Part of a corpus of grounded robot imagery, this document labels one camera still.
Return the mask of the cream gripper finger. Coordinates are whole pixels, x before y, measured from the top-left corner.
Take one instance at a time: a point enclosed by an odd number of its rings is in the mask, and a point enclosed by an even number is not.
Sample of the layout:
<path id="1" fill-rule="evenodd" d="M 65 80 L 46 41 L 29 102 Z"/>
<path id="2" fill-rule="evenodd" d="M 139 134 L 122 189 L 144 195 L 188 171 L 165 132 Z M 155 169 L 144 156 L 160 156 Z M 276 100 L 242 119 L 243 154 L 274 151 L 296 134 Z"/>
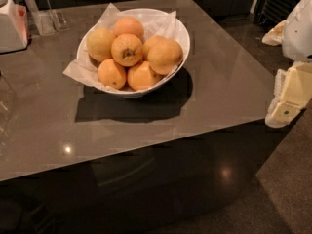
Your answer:
<path id="1" fill-rule="evenodd" d="M 262 42 L 270 46 L 281 45 L 283 41 L 285 25 L 286 22 L 284 20 L 279 22 L 275 27 L 273 27 L 269 32 L 267 32 L 263 36 Z"/>
<path id="2" fill-rule="evenodd" d="M 265 117 L 271 128 L 287 126 L 312 99 L 312 63 L 296 61 L 275 77 L 274 99 Z"/>

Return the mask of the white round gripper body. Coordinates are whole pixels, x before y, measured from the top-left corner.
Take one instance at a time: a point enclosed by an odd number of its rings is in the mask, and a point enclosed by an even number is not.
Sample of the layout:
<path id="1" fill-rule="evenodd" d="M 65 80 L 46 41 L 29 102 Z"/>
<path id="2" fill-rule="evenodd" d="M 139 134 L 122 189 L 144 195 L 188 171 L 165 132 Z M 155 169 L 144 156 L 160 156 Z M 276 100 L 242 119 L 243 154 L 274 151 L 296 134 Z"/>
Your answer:
<path id="1" fill-rule="evenodd" d="M 312 0 L 300 0 L 288 15 L 282 51 L 293 61 L 312 61 Z"/>

